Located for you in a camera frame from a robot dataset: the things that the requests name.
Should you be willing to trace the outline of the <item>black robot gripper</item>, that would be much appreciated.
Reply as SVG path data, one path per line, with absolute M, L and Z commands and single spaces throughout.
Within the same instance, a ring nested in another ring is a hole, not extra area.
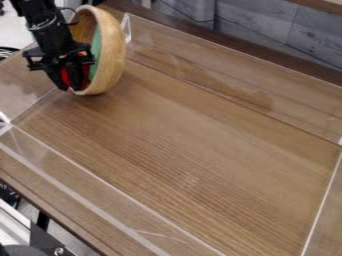
M 35 47 L 26 50 L 22 56 L 27 59 L 27 67 L 31 71 L 43 70 L 47 65 L 52 65 L 44 71 L 56 87 L 63 91 L 68 90 L 68 86 L 62 79 L 59 67 L 63 67 L 68 62 L 74 63 L 67 67 L 71 88 L 75 91 L 82 91 L 87 87 L 90 83 L 88 65 L 94 65 L 96 62 L 88 46 L 78 46 L 54 54 L 47 54 L 39 47 Z

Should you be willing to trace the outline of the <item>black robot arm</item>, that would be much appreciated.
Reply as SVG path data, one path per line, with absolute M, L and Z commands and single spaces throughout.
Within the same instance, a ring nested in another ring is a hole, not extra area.
M 95 64 L 91 45 L 74 39 L 68 23 L 54 0 L 10 0 L 18 16 L 26 19 L 27 30 L 38 43 L 22 56 L 31 71 L 42 70 L 55 86 L 79 91 L 88 82 Z

